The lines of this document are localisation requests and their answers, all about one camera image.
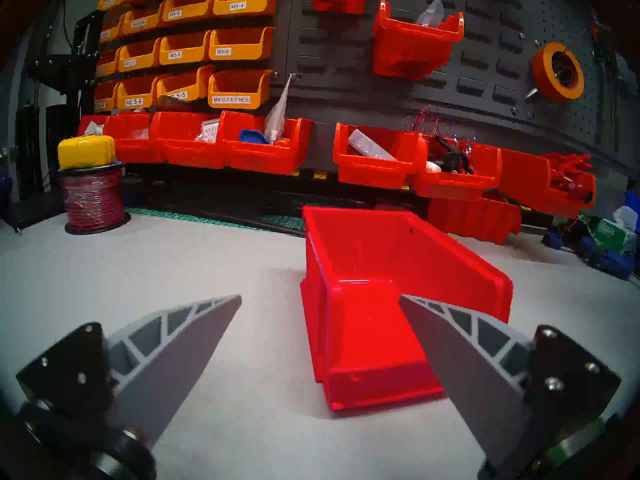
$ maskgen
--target plastic bag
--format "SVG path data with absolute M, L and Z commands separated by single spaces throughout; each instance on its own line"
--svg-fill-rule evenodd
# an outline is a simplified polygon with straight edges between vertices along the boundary
M 444 20 L 444 6 L 441 0 L 433 0 L 429 5 L 429 8 L 424 10 L 416 24 L 423 27 L 432 27 L 437 29 Z
M 349 136 L 349 144 L 357 149 L 357 151 L 363 156 L 396 161 L 396 158 L 391 156 L 386 150 L 373 142 L 372 139 L 364 135 L 359 130 L 354 130 L 353 134 Z
M 203 121 L 201 124 L 200 135 L 196 137 L 196 141 L 202 141 L 206 143 L 214 143 L 218 139 L 218 127 L 220 126 L 220 119 Z

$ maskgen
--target clear plastic bag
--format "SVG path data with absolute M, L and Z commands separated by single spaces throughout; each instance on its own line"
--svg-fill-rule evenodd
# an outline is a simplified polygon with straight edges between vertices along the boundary
M 429 8 L 424 10 L 416 24 L 423 27 L 432 27 L 437 29 L 444 20 L 444 6 L 441 0 L 433 0 L 429 5 Z

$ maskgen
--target bin label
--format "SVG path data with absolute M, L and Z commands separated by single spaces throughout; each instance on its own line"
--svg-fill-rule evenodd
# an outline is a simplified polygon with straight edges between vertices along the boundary
M 131 22 L 131 28 L 132 29 L 137 29 L 139 27 L 144 27 L 147 25 L 147 19 L 146 18 L 141 18 L 140 20 L 134 20 L 133 22 Z
M 180 91 L 178 93 L 169 94 L 169 98 L 187 99 L 187 91 Z
M 144 98 L 130 98 L 124 102 L 125 106 L 142 106 L 143 104 L 145 104 Z
M 235 12 L 236 10 L 245 10 L 247 9 L 247 2 L 241 1 L 239 3 L 231 3 L 229 4 L 229 12 Z
M 211 104 L 251 104 L 251 96 L 214 96 Z

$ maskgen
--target yellow sponge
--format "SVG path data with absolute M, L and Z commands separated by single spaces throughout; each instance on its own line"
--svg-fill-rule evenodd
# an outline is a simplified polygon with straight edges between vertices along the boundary
M 113 137 L 86 136 L 65 139 L 57 147 L 57 160 L 63 170 L 110 165 L 116 161 Z

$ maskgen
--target red wire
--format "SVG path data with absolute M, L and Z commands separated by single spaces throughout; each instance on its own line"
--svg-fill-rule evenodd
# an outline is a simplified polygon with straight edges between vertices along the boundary
M 60 178 L 66 215 L 72 230 L 100 232 L 125 219 L 120 183 L 122 171 L 111 168 L 100 173 Z

